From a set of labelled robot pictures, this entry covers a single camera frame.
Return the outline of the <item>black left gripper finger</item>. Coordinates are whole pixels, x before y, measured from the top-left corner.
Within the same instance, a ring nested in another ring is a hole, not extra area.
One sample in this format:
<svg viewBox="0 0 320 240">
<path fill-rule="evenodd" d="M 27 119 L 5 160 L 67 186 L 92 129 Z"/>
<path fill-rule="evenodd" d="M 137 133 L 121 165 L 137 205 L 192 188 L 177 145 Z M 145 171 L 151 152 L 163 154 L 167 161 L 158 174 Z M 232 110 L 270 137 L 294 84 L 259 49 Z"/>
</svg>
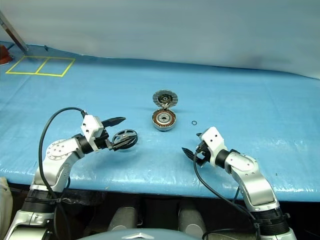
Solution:
<svg viewBox="0 0 320 240">
<path fill-rule="evenodd" d="M 114 151 L 126 150 L 133 147 L 137 143 L 137 141 L 137 136 L 115 136 L 112 139 L 111 149 Z"/>
<path fill-rule="evenodd" d="M 113 127 L 113 126 L 120 124 L 124 120 L 126 120 L 125 117 L 113 117 L 113 118 L 103 120 L 101 123 L 102 123 L 103 127 Z"/>
</svg>

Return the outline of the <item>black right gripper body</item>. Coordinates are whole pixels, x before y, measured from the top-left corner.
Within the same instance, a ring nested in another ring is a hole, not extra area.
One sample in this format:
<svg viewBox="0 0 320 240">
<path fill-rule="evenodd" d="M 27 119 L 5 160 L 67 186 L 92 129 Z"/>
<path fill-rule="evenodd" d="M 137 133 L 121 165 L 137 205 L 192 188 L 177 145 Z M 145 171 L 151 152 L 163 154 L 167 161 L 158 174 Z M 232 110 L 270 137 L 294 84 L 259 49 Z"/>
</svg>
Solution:
<svg viewBox="0 0 320 240">
<path fill-rule="evenodd" d="M 201 141 L 200 144 L 197 146 L 195 153 L 195 163 L 199 167 L 203 167 L 206 163 L 210 163 L 211 160 L 211 153 L 209 151 L 208 145 L 205 143 L 205 141 Z"/>
</svg>

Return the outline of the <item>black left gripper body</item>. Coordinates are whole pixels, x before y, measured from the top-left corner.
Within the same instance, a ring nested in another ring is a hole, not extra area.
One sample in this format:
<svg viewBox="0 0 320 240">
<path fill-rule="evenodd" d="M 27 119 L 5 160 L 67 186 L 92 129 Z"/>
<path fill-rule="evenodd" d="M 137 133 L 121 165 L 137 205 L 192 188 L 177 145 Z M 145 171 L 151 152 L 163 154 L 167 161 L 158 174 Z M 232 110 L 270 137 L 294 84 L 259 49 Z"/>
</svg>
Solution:
<svg viewBox="0 0 320 240">
<path fill-rule="evenodd" d="M 95 137 L 94 143 L 96 147 L 100 149 L 113 149 L 113 143 L 109 140 L 109 134 L 106 130 L 103 130 L 101 132 L 101 135 L 99 137 Z"/>
</svg>

